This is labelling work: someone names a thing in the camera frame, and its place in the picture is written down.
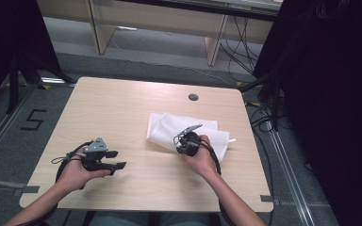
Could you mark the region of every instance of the person's left hand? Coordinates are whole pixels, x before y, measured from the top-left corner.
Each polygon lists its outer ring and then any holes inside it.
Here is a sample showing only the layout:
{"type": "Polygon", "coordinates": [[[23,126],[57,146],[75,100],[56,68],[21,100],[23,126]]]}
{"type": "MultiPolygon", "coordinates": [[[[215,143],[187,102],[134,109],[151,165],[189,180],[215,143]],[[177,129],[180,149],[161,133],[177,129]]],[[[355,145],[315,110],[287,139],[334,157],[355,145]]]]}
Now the person's left hand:
{"type": "MultiPolygon", "coordinates": [[[[78,151],[83,153],[85,152],[85,148],[81,148],[78,151]]],[[[72,159],[73,160],[66,165],[57,181],[57,185],[61,186],[62,189],[68,193],[81,188],[90,179],[105,177],[110,174],[110,170],[108,169],[101,169],[97,171],[88,171],[84,169],[81,161],[79,160],[81,159],[79,155],[75,154],[72,159]]]]}

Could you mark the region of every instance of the metal rail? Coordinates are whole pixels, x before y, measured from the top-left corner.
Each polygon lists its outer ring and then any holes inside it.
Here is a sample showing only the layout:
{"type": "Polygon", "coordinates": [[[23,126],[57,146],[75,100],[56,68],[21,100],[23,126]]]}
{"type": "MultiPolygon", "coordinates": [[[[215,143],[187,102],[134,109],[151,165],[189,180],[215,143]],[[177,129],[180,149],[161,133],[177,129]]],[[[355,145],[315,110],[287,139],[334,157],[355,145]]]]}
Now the metal rail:
{"type": "MultiPolygon", "coordinates": [[[[268,112],[262,111],[263,116],[269,116],[268,112]]],[[[310,207],[304,197],[304,193],[299,185],[298,180],[296,179],[295,173],[292,166],[290,165],[287,152],[284,148],[282,140],[279,136],[278,131],[272,130],[272,123],[267,121],[267,127],[271,135],[271,141],[274,145],[275,151],[278,155],[278,159],[281,163],[281,168],[286,175],[288,182],[289,190],[292,195],[293,200],[296,203],[296,208],[298,210],[299,216],[304,226],[315,226],[313,216],[310,211],[310,207]]]]}
{"type": "Polygon", "coordinates": [[[29,85],[25,89],[25,93],[20,97],[20,103],[17,104],[17,106],[8,114],[5,115],[4,119],[0,122],[0,142],[2,138],[5,136],[5,134],[8,132],[8,129],[13,124],[15,119],[17,118],[20,109],[24,105],[27,98],[31,95],[31,93],[36,89],[36,86],[29,85]]]}

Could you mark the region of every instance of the person's right hand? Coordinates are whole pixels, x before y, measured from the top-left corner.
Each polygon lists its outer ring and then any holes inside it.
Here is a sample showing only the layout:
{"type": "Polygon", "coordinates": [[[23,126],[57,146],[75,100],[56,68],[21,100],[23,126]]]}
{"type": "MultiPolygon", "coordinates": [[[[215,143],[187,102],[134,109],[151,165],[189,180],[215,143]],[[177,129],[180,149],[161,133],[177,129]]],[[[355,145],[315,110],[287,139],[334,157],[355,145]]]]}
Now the person's right hand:
{"type": "MultiPolygon", "coordinates": [[[[204,144],[207,142],[210,145],[210,140],[206,135],[200,135],[199,138],[204,144]]],[[[213,158],[210,156],[209,150],[204,146],[199,146],[198,153],[194,156],[188,156],[184,153],[181,155],[196,174],[205,178],[213,172],[217,173],[213,158]]]]}

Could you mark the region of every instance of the floor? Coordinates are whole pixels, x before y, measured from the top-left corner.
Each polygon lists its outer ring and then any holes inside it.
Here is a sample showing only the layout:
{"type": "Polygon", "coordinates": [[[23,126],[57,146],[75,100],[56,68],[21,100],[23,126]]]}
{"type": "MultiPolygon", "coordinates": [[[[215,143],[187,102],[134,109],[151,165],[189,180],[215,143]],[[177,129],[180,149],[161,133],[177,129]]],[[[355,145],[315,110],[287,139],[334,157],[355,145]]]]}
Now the floor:
{"type": "MultiPolygon", "coordinates": [[[[217,56],[216,64],[214,66],[208,66],[205,40],[202,37],[141,29],[119,29],[115,31],[112,42],[105,53],[98,56],[95,54],[89,24],[51,18],[45,18],[44,20],[54,48],[58,53],[59,63],[63,71],[73,76],[80,76],[82,75],[80,73],[87,73],[88,70],[93,67],[97,76],[109,76],[108,74],[116,73],[116,70],[122,70],[122,73],[125,71],[123,74],[137,76],[135,79],[149,80],[150,78],[146,77],[148,76],[147,74],[141,74],[143,72],[134,75],[126,71],[127,67],[130,67],[130,70],[131,67],[133,67],[134,64],[131,64],[131,62],[138,62],[140,66],[146,64],[146,67],[151,70],[149,72],[153,73],[161,72],[160,67],[163,65],[166,65],[165,67],[167,68],[174,68],[174,71],[184,72],[171,74],[172,76],[180,76],[180,81],[184,82],[188,79],[193,79],[199,83],[201,80],[202,82],[207,82],[207,80],[212,79],[214,80],[213,86],[236,88],[240,84],[246,84],[255,80],[255,78],[249,75],[239,64],[235,61],[230,61],[230,57],[222,49],[217,56]],[[69,57],[78,57],[79,60],[76,61],[76,64],[73,64],[72,62],[74,62],[74,60],[68,60],[69,57]],[[113,66],[114,68],[110,68],[108,65],[111,65],[112,60],[117,60],[117,63],[120,61],[125,63],[117,64],[117,67],[113,66]]],[[[222,40],[222,45],[230,53],[235,49],[239,53],[242,53],[244,50],[238,41],[222,40]]],[[[255,55],[259,56],[262,45],[249,43],[248,46],[255,55]]],[[[240,60],[248,64],[246,57],[240,57],[240,60]]],[[[22,89],[24,89],[25,93],[29,88],[24,86],[22,89]]],[[[259,89],[260,87],[243,93],[244,100],[246,102],[257,102],[256,94],[259,89]]],[[[3,87],[0,92],[1,119],[4,115],[4,113],[2,113],[4,112],[3,109],[7,107],[5,100],[8,98],[8,88],[3,87]]],[[[35,103],[41,100],[45,100],[46,103],[60,103],[60,100],[68,98],[71,92],[71,88],[64,87],[52,87],[49,91],[36,89],[30,94],[30,100],[24,103],[24,108],[38,108],[38,104],[35,103]]],[[[56,124],[55,121],[58,119],[59,113],[64,105],[65,102],[62,102],[60,105],[50,105],[50,107],[54,108],[53,112],[56,112],[45,119],[52,121],[49,123],[51,127],[42,128],[46,130],[46,132],[41,132],[43,136],[35,135],[35,139],[38,141],[29,144],[33,147],[30,150],[36,150],[35,152],[43,151],[42,147],[49,138],[46,134],[51,133],[53,130],[56,124]]],[[[263,119],[262,117],[266,109],[264,107],[257,108],[248,106],[247,111],[251,122],[257,120],[260,122],[260,119],[263,119]]],[[[26,119],[27,115],[28,111],[25,111],[24,113],[20,113],[18,118],[26,119]]],[[[14,122],[10,128],[24,126],[24,123],[16,123],[19,122],[14,122]]],[[[259,213],[263,220],[268,225],[338,225],[331,207],[322,194],[321,187],[315,175],[310,171],[308,165],[306,165],[304,151],[300,148],[299,140],[297,140],[293,134],[293,125],[290,125],[288,118],[284,117],[280,119],[279,134],[266,132],[266,127],[269,125],[265,122],[253,125],[255,125],[254,129],[257,132],[257,148],[275,204],[272,213],[259,213]],[[276,145],[274,144],[277,140],[274,140],[274,137],[276,136],[280,137],[282,150],[275,148],[276,145]],[[283,156],[287,157],[291,171],[288,171],[285,164],[281,164],[282,161],[285,161],[283,156]],[[288,177],[295,178],[299,192],[291,191],[293,185],[287,180],[288,177]],[[301,206],[302,198],[304,199],[304,207],[306,207],[306,209],[303,209],[301,206]]],[[[24,161],[21,159],[22,156],[12,156],[10,150],[13,146],[24,144],[24,142],[28,141],[25,138],[12,136],[13,133],[15,134],[17,132],[9,130],[8,134],[2,138],[3,141],[1,141],[0,144],[0,150],[2,150],[0,151],[0,164],[2,164],[0,170],[4,172],[12,170],[11,173],[0,173],[0,199],[3,199],[0,203],[5,206],[7,212],[5,215],[6,218],[9,218],[10,214],[20,210],[17,204],[19,197],[13,195],[13,190],[15,191],[17,189],[16,187],[23,186],[28,180],[28,174],[17,172],[16,169],[13,170],[12,160],[6,157],[10,155],[10,158],[18,159],[19,162],[24,161]]],[[[36,164],[39,156],[33,153],[29,155],[35,156],[27,161],[36,164]]],[[[30,164],[31,167],[27,169],[19,169],[32,172],[33,164],[30,164]]],[[[82,211],[58,211],[51,224],[57,225],[58,222],[60,222],[62,225],[80,225],[80,223],[82,223],[81,218],[83,219],[84,216],[85,212],[82,211]]]]}

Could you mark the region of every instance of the black fabric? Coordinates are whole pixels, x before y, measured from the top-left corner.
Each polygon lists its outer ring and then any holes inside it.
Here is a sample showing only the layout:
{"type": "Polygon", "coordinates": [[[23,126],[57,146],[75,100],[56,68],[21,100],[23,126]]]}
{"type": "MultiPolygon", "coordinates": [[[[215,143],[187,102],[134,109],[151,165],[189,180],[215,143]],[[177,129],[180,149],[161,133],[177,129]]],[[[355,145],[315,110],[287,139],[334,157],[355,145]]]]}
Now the black fabric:
{"type": "MultiPolygon", "coordinates": [[[[35,0],[0,0],[0,85],[8,75],[9,61],[16,52],[32,54],[53,69],[60,71],[55,51],[35,0]]],[[[24,60],[19,65],[19,70],[26,73],[30,65],[33,64],[29,60],[24,60]]]]}
{"type": "Polygon", "coordinates": [[[290,118],[340,225],[362,225],[362,3],[318,20],[283,81],[290,118]]]}

